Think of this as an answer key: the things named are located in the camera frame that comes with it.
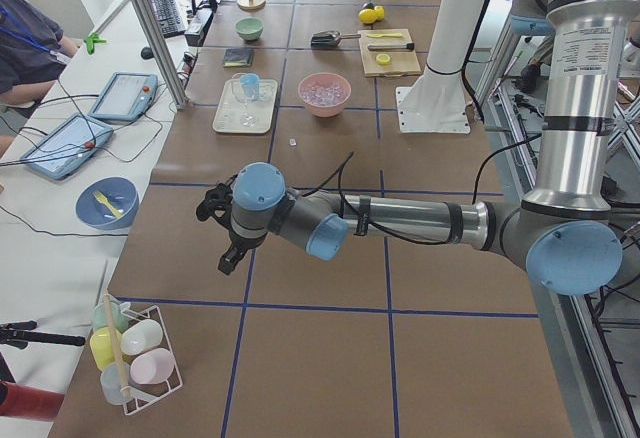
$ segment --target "wooden cutting board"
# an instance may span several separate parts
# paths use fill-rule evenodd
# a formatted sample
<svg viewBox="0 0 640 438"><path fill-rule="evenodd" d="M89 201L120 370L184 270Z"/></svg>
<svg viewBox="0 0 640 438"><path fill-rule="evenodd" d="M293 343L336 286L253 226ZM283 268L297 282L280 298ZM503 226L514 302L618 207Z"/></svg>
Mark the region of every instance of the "wooden cutting board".
<svg viewBox="0 0 640 438"><path fill-rule="evenodd" d="M405 76L419 75L422 73L420 63L418 63L418 55L414 51L369 51L367 45L392 45L412 43L409 30L404 28L387 29L387 30L359 30L360 39L360 55L362 56L362 65L364 66L364 76ZM402 38L371 38L367 36L371 33L402 33ZM387 53L391 57L391 63L388 65L379 65L376 63L376 56L379 53Z"/></svg>

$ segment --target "green clamp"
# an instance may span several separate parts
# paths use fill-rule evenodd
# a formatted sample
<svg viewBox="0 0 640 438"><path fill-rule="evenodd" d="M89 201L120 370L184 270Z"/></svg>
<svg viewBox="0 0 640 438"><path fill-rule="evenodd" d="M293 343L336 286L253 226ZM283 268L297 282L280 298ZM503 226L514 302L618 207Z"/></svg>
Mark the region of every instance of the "green clamp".
<svg viewBox="0 0 640 438"><path fill-rule="evenodd" d="M87 45L87 53L93 55L93 52L96 51L96 43L106 43L107 40L103 40L98 36L97 33L91 33L84 40L85 45Z"/></svg>

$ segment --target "keyboard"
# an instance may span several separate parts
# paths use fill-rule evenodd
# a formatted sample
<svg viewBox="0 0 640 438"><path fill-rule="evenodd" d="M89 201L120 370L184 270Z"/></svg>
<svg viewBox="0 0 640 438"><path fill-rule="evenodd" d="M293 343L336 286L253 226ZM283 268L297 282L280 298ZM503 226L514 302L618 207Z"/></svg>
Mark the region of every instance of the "keyboard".
<svg viewBox="0 0 640 438"><path fill-rule="evenodd" d="M171 38L184 34L186 27L178 12L175 0L150 0L153 13L162 30L162 36Z"/></svg>

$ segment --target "tablet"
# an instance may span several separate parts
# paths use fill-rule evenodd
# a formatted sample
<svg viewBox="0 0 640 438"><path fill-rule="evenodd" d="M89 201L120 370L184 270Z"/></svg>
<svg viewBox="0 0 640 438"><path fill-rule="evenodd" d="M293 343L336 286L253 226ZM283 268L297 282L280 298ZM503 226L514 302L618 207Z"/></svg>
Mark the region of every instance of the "tablet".
<svg viewBox="0 0 640 438"><path fill-rule="evenodd" d="M113 128L106 123L76 113L22 155L20 161L47 178L62 180L91 158L112 134Z"/></svg>
<svg viewBox="0 0 640 438"><path fill-rule="evenodd" d="M135 121L147 111L157 89L156 75L116 72L89 110L89 116L103 121Z"/></svg>

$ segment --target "blue lanyard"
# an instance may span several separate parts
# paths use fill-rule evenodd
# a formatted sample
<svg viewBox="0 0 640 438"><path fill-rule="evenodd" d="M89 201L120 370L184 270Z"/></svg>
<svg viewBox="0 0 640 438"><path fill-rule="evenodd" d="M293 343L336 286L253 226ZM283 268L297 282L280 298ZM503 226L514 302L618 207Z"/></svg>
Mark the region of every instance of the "blue lanyard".
<svg viewBox="0 0 640 438"><path fill-rule="evenodd" d="M20 29L20 31L22 31L25 36L22 35L18 35L17 33L14 33L11 30L7 30L4 26L0 26L0 31L2 31L3 33L6 33L9 36L14 37L16 40L20 40L23 43L27 43L28 45L31 45L35 48L38 48L39 50L42 50L46 53L51 53L51 50L49 48L47 48L46 46L41 45L40 43L38 43L36 41L36 39L34 38L34 36L29 33L29 30L27 30L24 26L22 26L22 23L20 23L18 20L16 20L13 15L11 13L9 13L3 6L0 5L0 13L2 13L4 16L6 16L7 18L9 18L11 20L11 22L16 25L16 27L18 27Z"/></svg>

